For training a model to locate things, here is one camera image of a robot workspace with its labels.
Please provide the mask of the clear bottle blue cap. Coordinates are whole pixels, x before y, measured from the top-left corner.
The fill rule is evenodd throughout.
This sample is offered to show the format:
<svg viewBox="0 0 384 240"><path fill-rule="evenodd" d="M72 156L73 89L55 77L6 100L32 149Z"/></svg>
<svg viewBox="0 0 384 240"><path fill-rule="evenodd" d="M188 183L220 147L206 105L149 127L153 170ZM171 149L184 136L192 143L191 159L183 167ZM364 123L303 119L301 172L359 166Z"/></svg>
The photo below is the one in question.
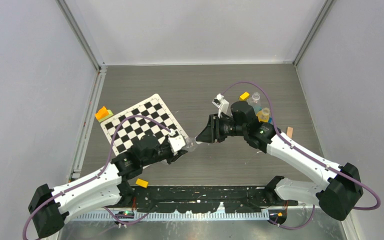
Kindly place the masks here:
<svg viewBox="0 0 384 240"><path fill-rule="evenodd" d="M185 141L186 141L186 151L187 151L187 153L191 153L191 152L195 151L198 148L198 146L200 144L202 144L202 142L196 142L195 137L184 137L184 138L185 138Z"/></svg>

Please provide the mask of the clear plastic bottle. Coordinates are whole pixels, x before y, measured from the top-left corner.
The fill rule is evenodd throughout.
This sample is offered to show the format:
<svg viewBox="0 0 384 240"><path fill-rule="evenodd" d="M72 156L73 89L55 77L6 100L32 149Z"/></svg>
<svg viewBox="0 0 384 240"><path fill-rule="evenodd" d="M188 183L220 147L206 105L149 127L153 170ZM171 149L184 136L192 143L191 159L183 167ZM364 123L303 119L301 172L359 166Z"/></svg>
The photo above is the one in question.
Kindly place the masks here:
<svg viewBox="0 0 384 240"><path fill-rule="evenodd" d="M259 92L254 92L248 99L247 103L253 108L254 113L257 114L262 110L261 106L261 94Z"/></svg>

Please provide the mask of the yellow juice bottle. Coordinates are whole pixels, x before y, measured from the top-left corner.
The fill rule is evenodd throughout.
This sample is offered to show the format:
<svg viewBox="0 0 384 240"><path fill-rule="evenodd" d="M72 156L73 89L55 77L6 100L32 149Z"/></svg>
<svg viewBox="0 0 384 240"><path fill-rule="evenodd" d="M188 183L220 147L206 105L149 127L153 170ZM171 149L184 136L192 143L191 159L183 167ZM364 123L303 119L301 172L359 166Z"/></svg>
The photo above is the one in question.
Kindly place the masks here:
<svg viewBox="0 0 384 240"><path fill-rule="evenodd" d="M271 110L268 107L262 108L256 113L259 122L270 123L271 121Z"/></svg>

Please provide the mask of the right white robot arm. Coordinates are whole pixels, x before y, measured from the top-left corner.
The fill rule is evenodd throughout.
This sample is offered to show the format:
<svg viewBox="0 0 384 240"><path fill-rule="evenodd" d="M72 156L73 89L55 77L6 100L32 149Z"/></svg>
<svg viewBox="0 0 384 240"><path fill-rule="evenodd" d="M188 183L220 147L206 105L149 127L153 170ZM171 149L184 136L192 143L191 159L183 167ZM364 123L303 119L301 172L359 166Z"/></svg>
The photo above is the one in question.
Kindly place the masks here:
<svg viewBox="0 0 384 240"><path fill-rule="evenodd" d="M204 130L195 138L198 143L221 143L227 137L243 137L246 143L279 158L310 178L310 182L274 177L267 185L265 198L271 205L294 200L319 206L331 218L343 221L363 196L360 173L351 163L340 165L302 147L280 129L260 122L252 107L237 101L230 107L232 115L209 115Z"/></svg>

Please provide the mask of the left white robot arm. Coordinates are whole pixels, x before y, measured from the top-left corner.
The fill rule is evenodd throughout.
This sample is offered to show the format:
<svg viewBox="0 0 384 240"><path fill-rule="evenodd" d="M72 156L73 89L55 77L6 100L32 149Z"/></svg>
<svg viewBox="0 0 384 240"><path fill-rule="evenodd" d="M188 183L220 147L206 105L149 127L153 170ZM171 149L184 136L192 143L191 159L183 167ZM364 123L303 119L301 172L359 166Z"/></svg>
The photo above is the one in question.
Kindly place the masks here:
<svg viewBox="0 0 384 240"><path fill-rule="evenodd" d="M34 224L38 238L47 238L74 218L89 211L119 204L128 207L134 192L128 180L142 174L144 167L176 161L187 153L185 138L178 134L159 142L154 135L134 141L104 167L73 182L50 188L39 186L28 205L28 222Z"/></svg>

